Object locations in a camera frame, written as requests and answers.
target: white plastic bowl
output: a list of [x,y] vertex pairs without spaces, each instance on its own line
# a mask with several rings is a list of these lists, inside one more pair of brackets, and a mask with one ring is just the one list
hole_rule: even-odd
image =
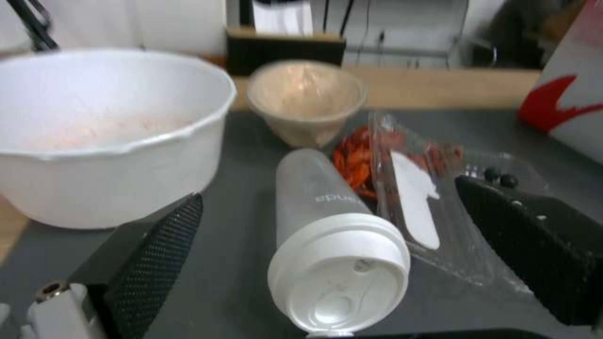
[[252,76],[250,107],[293,147],[320,148],[367,99],[364,83],[339,67],[313,61],[266,65]]
[[232,79],[199,59],[102,50],[0,63],[0,193],[37,221],[118,226],[202,191]]

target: clear plastic container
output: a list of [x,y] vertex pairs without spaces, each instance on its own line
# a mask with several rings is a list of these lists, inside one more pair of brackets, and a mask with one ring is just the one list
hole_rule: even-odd
[[268,269],[274,303],[313,337],[345,337],[388,315],[408,285],[400,232],[374,216],[329,159],[287,155],[276,173],[277,246]]
[[[379,214],[400,229],[412,255],[476,285],[489,285],[495,278],[502,277],[516,290],[528,291],[519,278],[493,257],[458,196],[454,178],[458,175],[483,177],[486,168],[495,166],[503,173],[517,176],[521,190],[543,195],[548,189],[538,173],[528,163],[507,153],[468,150],[422,138],[404,128],[394,115],[371,114],[370,130]],[[424,201],[431,212],[438,246],[426,246],[407,227],[402,207],[404,199],[401,199],[404,192],[401,195],[400,191],[408,187],[408,181],[400,180],[398,164],[394,163],[400,156],[416,164],[434,186],[434,195]]]
[[276,171],[276,190],[279,247],[293,233],[322,218],[344,213],[372,215],[327,157],[318,151],[299,150],[285,157]]

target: shaker bottle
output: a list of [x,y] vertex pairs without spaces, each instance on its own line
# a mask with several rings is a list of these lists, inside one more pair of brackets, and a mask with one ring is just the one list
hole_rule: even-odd
[[374,216],[322,153],[289,153],[276,171],[274,303],[309,337],[349,337],[388,315],[408,284],[398,229]]

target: white wall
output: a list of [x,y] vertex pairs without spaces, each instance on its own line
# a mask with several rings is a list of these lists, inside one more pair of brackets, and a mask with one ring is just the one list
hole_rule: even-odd
[[222,54],[224,0],[43,0],[62,48],[136,47]]

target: gray mat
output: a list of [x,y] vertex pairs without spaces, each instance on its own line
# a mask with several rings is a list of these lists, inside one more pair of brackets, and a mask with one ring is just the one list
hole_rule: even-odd
[[[557,197],[603,223],[603,166],[522,125],[513,112],[397,113],[423,136],[530,161]],[[358,115],[347,131],[366,119]],[[230,114],[218,174],[203,193],[201,227],[147,338],[304,337],[274,306],[266,283],[275,251],[274,171],[288,151],[254,114]],[[109,233],[32,222],[0,269],[0,301],[13,305],[22,321],[36,288],[69,276]],[[502,285],[474,287],[422,262],[412,264],[400,306],[361,335],[518,328],[551,338],[591,338],[587,328],[559,324],[533,297]]]

